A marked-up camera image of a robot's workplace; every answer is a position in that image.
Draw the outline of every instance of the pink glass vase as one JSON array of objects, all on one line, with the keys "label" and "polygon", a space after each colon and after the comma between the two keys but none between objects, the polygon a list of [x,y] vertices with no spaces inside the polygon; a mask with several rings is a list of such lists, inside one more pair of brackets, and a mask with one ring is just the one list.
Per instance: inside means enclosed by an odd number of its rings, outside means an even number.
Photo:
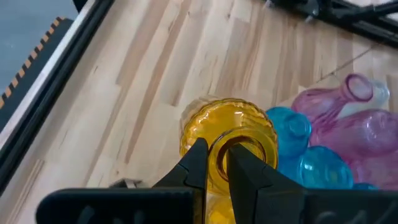
[{"label": "pink glass vase", "polygon": [[372,83],[363,75],[349,74],[338,88],[315,88],[301,92],[294,99],[292,110],[307,116],[315,129],[336,119],[348,103],[365,103],[372,97]]},{"label": "pink glass vase", "polygon": [[398,151],[349,163],[355,182],[367,182],[383,190],[398,190]]},{"label": "pink glass vase", "polygon": [[360,111],[313,129],[310,145],[326,146],[346,162],[379,157],[398,149],[398,114]]}]

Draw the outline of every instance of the orange and black striped tape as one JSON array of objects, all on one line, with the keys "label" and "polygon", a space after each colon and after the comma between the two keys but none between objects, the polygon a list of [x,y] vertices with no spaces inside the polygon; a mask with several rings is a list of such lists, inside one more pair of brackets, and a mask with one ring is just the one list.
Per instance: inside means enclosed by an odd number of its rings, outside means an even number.
[{"label": "orange and black striped tape", "polygon": [[15,77],[12,79],[11,83],[7,86],[6,90],[0,97],[0,109],[5,105],[6,101],[12,95],[12,92],[15,91],[18,83],[21,82],[21,79],[25,76],[26,71],[32,65],[33,61],[37,58],[40,51],[43,50],[44,45],[47,41],[49,41],[50,36],[54,33],[55,28],[58,27],[61,21],[63,21],[64,17],[57,17],[54,22],[51,24],[50,29],[44,34],[42,39],[40,40],[40,44],[35,47],[35,49],[30,53],[22,68],[19,69]]}]

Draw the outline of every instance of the gray floor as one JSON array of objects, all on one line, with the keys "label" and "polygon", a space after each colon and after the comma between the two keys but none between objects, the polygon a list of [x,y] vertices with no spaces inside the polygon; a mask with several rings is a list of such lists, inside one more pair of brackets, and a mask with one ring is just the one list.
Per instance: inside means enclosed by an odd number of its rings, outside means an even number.
[{"label": "gray floor", "polygon": [[72,0],[0,0],[0,94],[57,16],[77,16]]}]

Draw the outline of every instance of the wooden floor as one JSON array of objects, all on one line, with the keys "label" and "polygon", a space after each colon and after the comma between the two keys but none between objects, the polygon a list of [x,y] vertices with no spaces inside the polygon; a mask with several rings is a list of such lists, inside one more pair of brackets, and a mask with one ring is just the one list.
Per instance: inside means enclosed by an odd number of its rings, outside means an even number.
[{"label": "wooden floor", "polygon": [[155,183],[179,160],[178,120],[199,96],[266,110],[351,72],[387,82],[398,112],[389,47],[260,0],[117,0],[2,196],[0,223],[34,223],[57,189]]}]

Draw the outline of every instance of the pink bottle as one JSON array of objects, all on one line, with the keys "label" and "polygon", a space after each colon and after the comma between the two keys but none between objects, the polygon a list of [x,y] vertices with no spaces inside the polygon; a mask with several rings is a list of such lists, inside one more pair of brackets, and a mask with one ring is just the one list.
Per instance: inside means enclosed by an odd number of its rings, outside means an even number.
[{"label": "pink bottle", "polygon": [[353,161],[349,167],[355,182],[372,183],[383,190],[398,190],[398,151],[381,157]]},{"label": "pink bottle", "polygon": [[371,109],[330,121],[313,129],[310,145],[329,147],[348,163],[385,156],[398,149],[398,114]]},{"label": "pink bottle", "polygon": [[313,129],[336,119],[348,103],[366,103],[373,97],[373,85],[363,75],[349,74],[338,88],[315,88],[301,92],[292,110],[310,120]]}]

